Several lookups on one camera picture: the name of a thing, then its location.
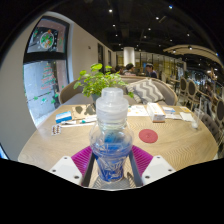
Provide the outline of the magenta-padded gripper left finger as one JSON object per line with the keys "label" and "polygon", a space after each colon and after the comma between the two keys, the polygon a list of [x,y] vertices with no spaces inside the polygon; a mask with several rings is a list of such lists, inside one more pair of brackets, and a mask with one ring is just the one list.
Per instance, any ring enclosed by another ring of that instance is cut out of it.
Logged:
{"label": "magenta-padded gripper left finger", "polygon": [[73,156],[63,156],[49,172],[79,186],[88,187],[94,159],[91,148],[86,147]]}

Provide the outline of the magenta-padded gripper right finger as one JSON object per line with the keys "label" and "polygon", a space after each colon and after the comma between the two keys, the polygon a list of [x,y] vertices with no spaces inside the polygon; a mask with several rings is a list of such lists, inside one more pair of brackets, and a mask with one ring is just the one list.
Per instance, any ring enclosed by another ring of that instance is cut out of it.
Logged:
{"label": "magenta-padded gripper right finger", "polygon": [[133,146],[129,159],[134,174],[134,183],[141,187],[175,172],[175,169],[161,156]]}

